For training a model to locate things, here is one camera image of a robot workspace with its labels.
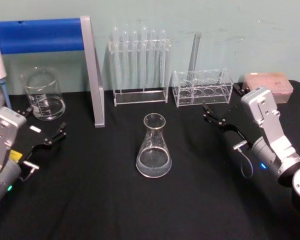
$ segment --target light blue wall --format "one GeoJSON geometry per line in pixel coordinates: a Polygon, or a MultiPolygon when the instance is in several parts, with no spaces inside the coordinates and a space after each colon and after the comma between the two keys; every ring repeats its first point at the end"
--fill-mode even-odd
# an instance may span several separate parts
{"type": "MultiPolygon", "coordinates": [[[[114,26],[165,29],[172,44],[171,70],[187,71],[195,32],[202,32],[197,70],[228,67],[235,81],[248,72],[285,72],[300,81],[300,0],[0,0],[0,21],[90,15],[101,69],[114,26]]],[[[62,62],[63,92],[81,91],[81,53],[6,56],[10,93],[24,66],[62,62]]],[[[103,70],[106,89],[109,78],[103,70]]]]}

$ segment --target blue padded bar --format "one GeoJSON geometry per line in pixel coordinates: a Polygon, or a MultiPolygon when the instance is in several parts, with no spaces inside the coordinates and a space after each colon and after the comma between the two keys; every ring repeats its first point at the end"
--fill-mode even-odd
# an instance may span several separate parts
{"type": "Polygon", "coordinates": [[[83,51],[80,18],[0,21],[2,54],[83,51]]]}

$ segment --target cable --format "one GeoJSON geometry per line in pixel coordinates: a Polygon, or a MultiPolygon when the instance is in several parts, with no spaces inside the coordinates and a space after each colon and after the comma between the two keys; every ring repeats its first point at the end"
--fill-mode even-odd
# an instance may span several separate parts
{"type": "Polygon", "coordinates": [[[246,179],[250,179],[250,178],[252,178],[252,176],[254,175],[254,167],[252,166],[252,163],[251,163],[250,159],[242,152],[241,148],[238,147],[237,150],[238,150],[238,152],[241,153],[241,155],[247,160],[247,162],[248,162],[248,164],[250,165],[250,168],[251,168],[251,174],[250,174],[250,176],[247,176],[247,175],[244,173],[244,168],[243,168],[244,159],[242,158],[242,159],[241,159],[241,166],[240,166],[241,174],[242,174],[246,179]]]}

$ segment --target black table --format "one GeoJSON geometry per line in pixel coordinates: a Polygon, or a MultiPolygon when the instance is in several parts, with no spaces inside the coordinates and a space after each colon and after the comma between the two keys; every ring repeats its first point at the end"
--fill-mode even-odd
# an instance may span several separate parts
{"type": "MultiPolygon", "coordinates": [[[[300,83],[280,104],[283,130],[300,155],[300,83]]],[[[200,105],[119,105],[105,94],[105,128],[94,128],[89,93],[65,93],[66,111],[51,122],[28,123],[53,133],[67,122],[67,138],[31,161],[40,171],[17,182],[0,203],[0,240],[300,240],[300,214],[291,189],[254,162],[241,176],[241,157],[228,137],[203,119],[200,105]],[[166,118],[164,138],[172,168],[149,179],[136,170],[146,114],[166,118]]],[[[12,96],[14,109],[27,106],[12,96]]],[[[223,111],[227,104],[211,106],[223,111]]]]}

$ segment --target conical flask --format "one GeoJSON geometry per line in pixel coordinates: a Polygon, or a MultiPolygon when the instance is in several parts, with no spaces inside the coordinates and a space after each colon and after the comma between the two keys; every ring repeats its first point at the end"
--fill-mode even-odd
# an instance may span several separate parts
{"type": "Polygon", "coordinates": [[[136,157],[136,168],[148,178],[159,178],[169,172],[171,157],[164,139],[165,118],[158,113],[150,113],[143,119],[146,134],[136,157]]]}

